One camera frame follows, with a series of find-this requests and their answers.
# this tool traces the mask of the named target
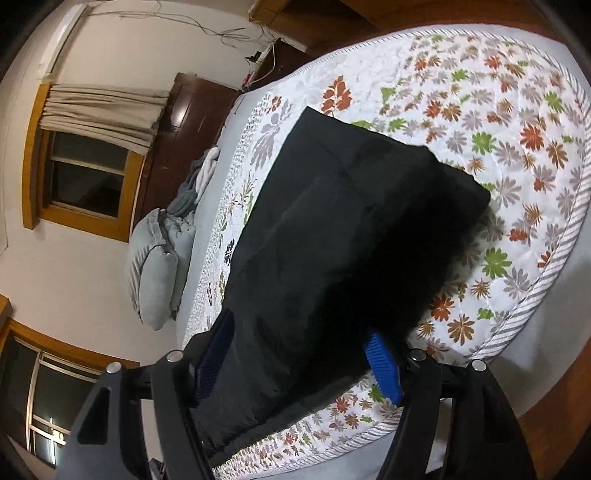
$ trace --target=pillow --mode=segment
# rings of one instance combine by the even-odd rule
[[[158,223],[159,209],[152,210],[140,220],[129,239],[129,251],[127,252],[125,266],[125,280],[131,303],[135,312],[139,313],[139,278],[144,267],[144,262],[155,247],[166,245],[166,238],[162,234]]]
[[[177,275],[174,281],[172,299],[170,300],[170,309],[173,312],[177,312],[181,305],[184,286],[187,282],[196,229],[185,219],[173,217],[168,214],[164,217],[162,224],[168,236],[168,241],[178,257]]]
[[[172,318],[170,299],[177,263],[177,255],[161,246],[153,248],[144,262],[139,282],[139,317],[154,330],[160,330]]]

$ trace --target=air conditioner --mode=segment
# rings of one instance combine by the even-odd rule
[[[53,72],[56,60],[66,43],[68,35],[72,33],[72,30],[74,30],[74,27],[87,8],[88,5],[86,4],[74,5],[68,10],[68,13],[65,14],[64,18],[61,19],[61,22],[56,31],[53,32],[51,40],[47,44],[45,52],[39,62],[39,66],[37,67],[37,77],[40,80],[45,79]]]

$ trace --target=black metal frame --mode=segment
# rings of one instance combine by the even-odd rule
[[[213,480],[189,408],[197,406],[199,368],[221,323],[155,365],[111,364],[73,426],[57,480],[150,480],[141,399],[154,401],[167,480]],[[402,365],[404,411],[378,480],[425,478],[442,398],[453,399],[453,411],[440,480],[535,480],[517,419],[484,362],[454,367],[405,345],[390,350]]]

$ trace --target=curtain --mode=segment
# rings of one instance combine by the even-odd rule
[[[96,138],[146,155],[166,105],[164,90],[52,85],[40,126]]]

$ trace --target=window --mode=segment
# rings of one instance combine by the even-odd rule
[[[143,160],[101,140],[41,130],[39,217],[127,241]]]
[[[101,372],[11,336],[0,357],[0,413],[7,433],[50,466],[60,463],[72,425]]]
[[[12,319],[0,329],[0,352],[3,429],[52,467],[60,464],[76,416],[105,367],[113,361],[139,366],[68,345]]]

